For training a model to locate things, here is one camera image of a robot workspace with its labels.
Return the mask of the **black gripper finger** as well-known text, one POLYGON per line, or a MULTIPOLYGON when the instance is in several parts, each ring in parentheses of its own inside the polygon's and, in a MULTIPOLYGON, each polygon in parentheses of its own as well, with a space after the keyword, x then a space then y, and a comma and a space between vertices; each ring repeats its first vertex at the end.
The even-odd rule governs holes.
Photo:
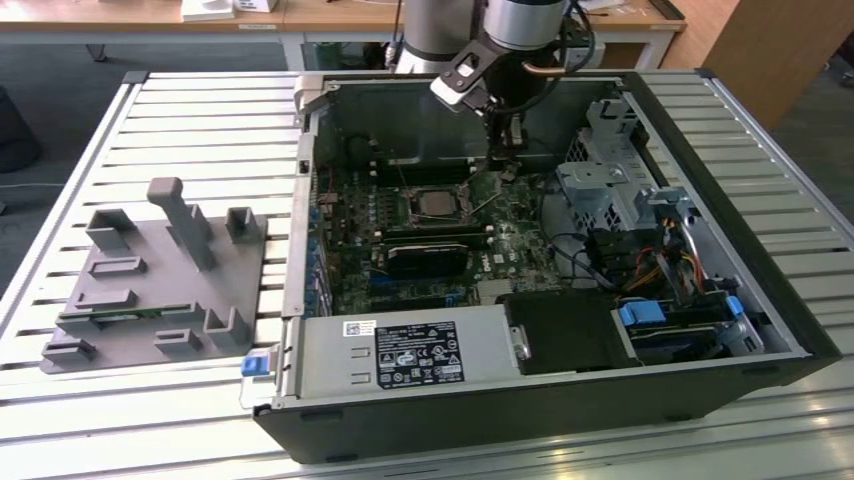
POLYGON ((487 133, 487 168, 490 171, 499 171, 504 168, 506 162, 506 116, 492 114, 486 119, 487 133))
POLYGON ((524 129, 524 114, 516 113, 510 116, 506 130, 506 140, 508 156, 515 159, 527 150, 527 133, 524 129))

